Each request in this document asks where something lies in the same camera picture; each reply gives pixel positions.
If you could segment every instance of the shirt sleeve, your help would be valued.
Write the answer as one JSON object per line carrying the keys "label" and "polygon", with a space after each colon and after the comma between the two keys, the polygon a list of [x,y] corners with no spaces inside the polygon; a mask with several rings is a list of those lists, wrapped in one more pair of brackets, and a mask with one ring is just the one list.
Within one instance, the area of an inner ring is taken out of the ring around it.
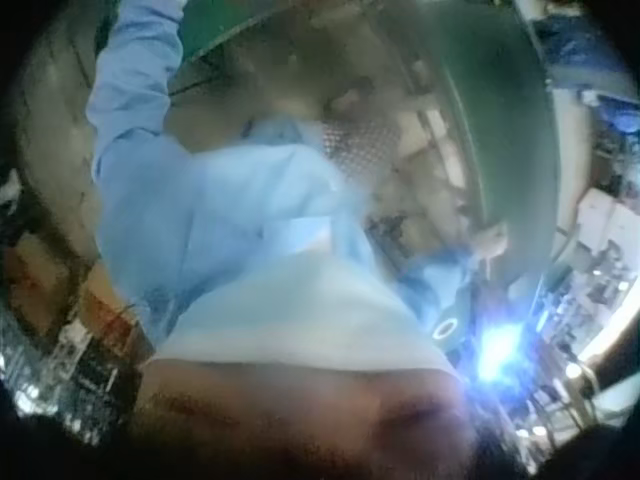
{"label": "shirt sleeve", "polygon": [[182,61],[181,19],[177,0],[122,0],[87,106],[102,201],[98,248],[154,343],[180,310],[201,183],[191,154],[164,133],[167,84]]}
{"label": "shirt sleeve", "polygon": [[397,279],[396,293],[421,325],[430,328],[442,310],[453,305],[469,281],[471,258],[467,249],[445,249],[414,260]]}
{"label": "shirt sleeve", "polygon": [[109,150],[163,134],[169,109],[168,81],[182,61],[177,0],[123,0],[109,42],[100,54],[87,117],[96,128],[94,179]]}

